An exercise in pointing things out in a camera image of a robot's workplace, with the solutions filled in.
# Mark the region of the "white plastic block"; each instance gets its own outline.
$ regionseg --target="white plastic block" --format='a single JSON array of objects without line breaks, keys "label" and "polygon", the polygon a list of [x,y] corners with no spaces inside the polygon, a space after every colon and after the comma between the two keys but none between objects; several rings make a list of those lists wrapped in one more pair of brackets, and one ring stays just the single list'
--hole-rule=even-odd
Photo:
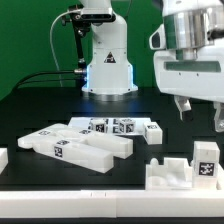
[{"label": "white plastic block", "polygon": [[126,159],[133,154],[133,140],[118,136],[94,132],[86,139],[89,145],[103,148],[113,153],[115,157]]},{"label": "white plastic block", "polygon": [[22,148],[105,173],[113,168],[113,156],[126,159],[133,140],[56,124],[18,139]]},{"label": "white plastic block", "polygon": [[34,143],[33,148],[44,155],[101,173],[106,173],[114,166],[111,152],[72,140],[59,140],[52,136]]},{"label": "white plastic block", "polygon": [[116,191],[81,191],[80,217],[116,218]]},{"label": "white plastic block", "polygon": [[6,148],[0,148],[0,174],[8,164],[8,154]]},{"label": "white plastic block", "polygon": [[224,190],[224,170],[222,167],[218,166],[218,183],[217,183],[217,190]]},{"label": "white plastic block", "polygon": [[148,145],[162,144],[163,131],[156,122],[145,122],[143,128],[145,130],[144,137]]},{"label": "white plastic block", "polygon": [[216,189],[220,150],[215,142],[194,143],[193,187]]},{"label": "white plastic block", "polygon": [[118,191],[117,217],[223,217],[223,203],[219,191]]},{"label": "white plastic block", "polygon": [[1,218],[79,218],[78,191],[0,192]]},{"label": "white plastic block", "polygon": [[187,159],[164,158],[164,165],[152,159],[146,166],[146,190],[174,190],[192,188],[192,167]]},{"label": "white plastic block", "polygon": [[128,134],[135,131],[135,120],[130,118],[122,118],[119,120],[119,131]]},{"label": "white plastic block", "polygon": [[90,128],[93,131],[98,131],[98,132],[107,132],[107,125],[105,120],[103,119],[92,119],[90,121]]}]

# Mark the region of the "sticker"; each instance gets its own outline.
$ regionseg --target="sticker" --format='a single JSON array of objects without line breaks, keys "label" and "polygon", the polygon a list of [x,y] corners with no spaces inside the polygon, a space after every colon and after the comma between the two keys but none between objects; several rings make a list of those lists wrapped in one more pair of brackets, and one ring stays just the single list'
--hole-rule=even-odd
[{"label": "sticker", "polygon": [[68,143],[70,143],[70,142],[65,141],[65,140],[61,140],[61,141],[57,142],[56,144],[58,144],[58,145],[67,145]]},{"label": "sticker", "polygon": [[104,132],[105,131],[105,125],[103,125],[103,124],[96,125],[96,131]]},{"label": "sticker", "polygon": [[113,54],[110,52],[104,61],[104,63],[116,63]]},{"label": "sticker", "polygon": [[63,157],[63,151],[62,148],[54,147],[55,156],[62,158]]},{"label": "sticker", "polygon": [[120,130],[121,132],[124,132],[124,125],[123,125],[122,123],[120,123],[120,125],[119,125],[119,130]]},{"label": "sticker", "polygon": [[83,135],[88,135],[89,133],[91,133],[91,131],[83,130],[83,131],[80,131],[79,133]]},{"label": "sticker", "polygon": [[213,177],[215,172],[215,163],[199,163],[199,175]]},{"label": "sticker", "polygon": [[157,126],[156,125],[149,125],[147,126],[148,129],[157,129]]},{"label": "sticker", "polygon": [[41,131],[39,135],[49,135],[51,132],[49,131]]},{"label": "sticker", "polygon": [[126,133],[134,131],[134,124],[127,124],[126,125]]}]

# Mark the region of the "green backdrop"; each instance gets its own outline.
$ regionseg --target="green backdrop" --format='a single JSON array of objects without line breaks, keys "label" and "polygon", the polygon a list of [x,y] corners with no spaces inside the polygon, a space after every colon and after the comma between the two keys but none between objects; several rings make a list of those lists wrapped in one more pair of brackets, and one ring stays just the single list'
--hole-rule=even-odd
[{"label": "green backdrop", "polygon": [[[23,77],[38,71],[56,70],[49,44],[54,19],[78,0],[1,0],[0,7],[0,99],[10,93]],[[124,16],[128,1],[113,2],[114,10]],[[149,36],[161,24],[161,13],[150,0],[133,0],[128,23],[128,59],[135,68],[139,87],[155,86],[153,54]],[[74,69],[76,47],[71,24],[58,23],[54,44],[61,69]],[[83,40],[85,58],[91,60],[91,34]],[[41,86],[52,86],[43,83]]]}]

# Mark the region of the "black table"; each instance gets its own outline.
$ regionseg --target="black table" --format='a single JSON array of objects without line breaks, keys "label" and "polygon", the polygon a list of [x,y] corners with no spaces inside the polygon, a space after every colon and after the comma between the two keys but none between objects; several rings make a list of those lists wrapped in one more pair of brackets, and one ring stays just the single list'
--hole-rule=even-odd
[{"label": "black table", "polygon": [[[136,98],[119,102],[85,99],[75,88],[24,88],[9,94],[0,102],[0,147],[8,148],[9,164],[0,176],[1,191],[26,190],[142,190],[145,165],[152,158],[160,164],[164,157],[193,157],[194,141],[215,141],[224,165],[224,133],[212,129],[213,104],[192,100],[194,120],[179,119],[173,97],[157,89],[139,90]],[[163,130],[162,145],[147,145],[143,136],[134,140],[134,153],[126,160],[115,158],[114,168],[100,174],[55,160],[33,150],[17,146],[19,137],[55,123],[68,124],[71,117],[150,117]],[[67,219],[67,220],[2,220],[0,223],[220,223],[224,219]]]}]

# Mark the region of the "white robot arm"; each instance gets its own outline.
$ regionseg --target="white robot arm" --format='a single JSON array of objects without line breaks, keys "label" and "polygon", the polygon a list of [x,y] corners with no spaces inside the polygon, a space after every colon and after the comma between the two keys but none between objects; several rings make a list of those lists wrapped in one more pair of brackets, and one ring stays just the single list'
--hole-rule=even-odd
[{"label": "white robot arm", "polygon": [[183,120],[189,98],[213,101],[215,130],[224,131],[224,7],[220,0],[163,0],[164,23],[150,37],[161,92],[175,95]]},{"label": "white robot arm", "polygon": [[71,16],[74,29],[77,30],[76,25],[80,28],[80,24],[84,27],[76,35],[82,36],[88,26],[93,32],[93,58],[85,69],[87,83],[82,88],[84,96],[117,101],[136,93],[138,88],[133,84],[133,68],[127,60],[125,20],[114,13],[111,0],[80,2],[84,7]]}]

